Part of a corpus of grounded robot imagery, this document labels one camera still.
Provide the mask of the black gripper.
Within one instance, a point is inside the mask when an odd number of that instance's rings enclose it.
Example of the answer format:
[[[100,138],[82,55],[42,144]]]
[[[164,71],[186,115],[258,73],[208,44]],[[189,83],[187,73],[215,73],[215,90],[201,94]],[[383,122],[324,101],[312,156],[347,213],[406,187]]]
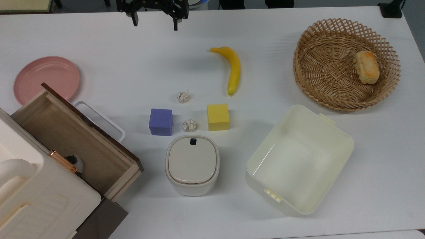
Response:
[[[174,31],[178,31],[179,23],[189,16],[189,4],[187,0],[117,0],[118,12],[125,12],[132,18],[134,26],[138,25],[137,12],[141,8],[161,10],[173,18]]]

